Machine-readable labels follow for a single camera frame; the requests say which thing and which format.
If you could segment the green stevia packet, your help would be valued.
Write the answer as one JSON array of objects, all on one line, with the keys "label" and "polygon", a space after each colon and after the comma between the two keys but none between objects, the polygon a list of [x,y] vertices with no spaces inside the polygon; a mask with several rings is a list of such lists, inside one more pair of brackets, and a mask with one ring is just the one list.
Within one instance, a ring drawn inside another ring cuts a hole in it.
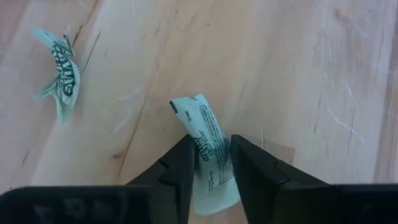
[{"label": "green stevia packet", "polygon": [[210,216],[240,202],[233,173],[229,139],[203,94],[174,98],[170,105],[195,145],[193,206],[200,216]]},{"label": "green stevia packet", "polygon": [[52,96],[55,100],[57,118],[65,124],[75,107],[80,89],[81,69],[72,60],[75,52],[67,35],[60,39],[43,28],[32,29],[32,35],[50,50],[56,66],[54,78],[43,87],[42,91],[35,94],[33,99]]}]

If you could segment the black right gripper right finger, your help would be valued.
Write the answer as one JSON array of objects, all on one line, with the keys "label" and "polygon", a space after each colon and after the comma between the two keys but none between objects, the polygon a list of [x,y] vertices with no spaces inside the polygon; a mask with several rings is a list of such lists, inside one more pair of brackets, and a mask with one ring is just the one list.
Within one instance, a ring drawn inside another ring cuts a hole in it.
[{"label": "black right gripper right finger", "polygon": [[398,184],[328,184],[237,134],[229,150],[249,224],[398,224]]}]

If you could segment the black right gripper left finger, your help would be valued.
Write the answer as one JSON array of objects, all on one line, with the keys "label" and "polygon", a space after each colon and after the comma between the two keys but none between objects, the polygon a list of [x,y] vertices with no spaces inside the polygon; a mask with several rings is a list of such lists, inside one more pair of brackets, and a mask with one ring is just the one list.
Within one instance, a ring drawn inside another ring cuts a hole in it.
[{"label": "black right gripper left finger", "polygon": [[0,224],[187,224],[194,162],[186,135],[125,185],[9,190],[0,195]]}]

